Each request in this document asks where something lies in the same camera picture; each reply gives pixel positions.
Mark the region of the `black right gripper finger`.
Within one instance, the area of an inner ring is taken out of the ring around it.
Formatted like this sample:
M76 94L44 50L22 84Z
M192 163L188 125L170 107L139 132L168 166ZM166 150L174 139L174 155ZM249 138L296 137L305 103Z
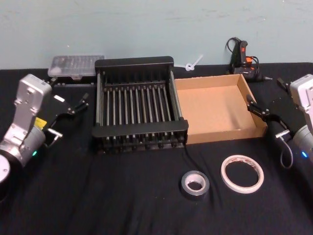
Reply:
M246 95L247 110L252 114L260 117L262 121L269 121L269 110L261 108L252 98L250 94Z
M277 84L285 92L290 92L290 83L285 82L282 78L277 78Z

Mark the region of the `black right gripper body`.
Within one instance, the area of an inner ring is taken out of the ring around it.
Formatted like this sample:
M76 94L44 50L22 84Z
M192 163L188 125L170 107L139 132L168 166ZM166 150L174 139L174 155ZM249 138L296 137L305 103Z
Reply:
M288 95L274 99L268 105L271 114L279 116L280 120L295 135L300 129L300 111L296 109L292 98Z

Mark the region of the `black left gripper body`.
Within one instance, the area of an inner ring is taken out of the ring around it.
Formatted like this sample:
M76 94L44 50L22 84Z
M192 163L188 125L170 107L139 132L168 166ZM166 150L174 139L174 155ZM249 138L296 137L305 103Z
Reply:
M75 115L74 108L62 97L52 95L43 105L36 117L36 127L46 132L62 118L72 118Z

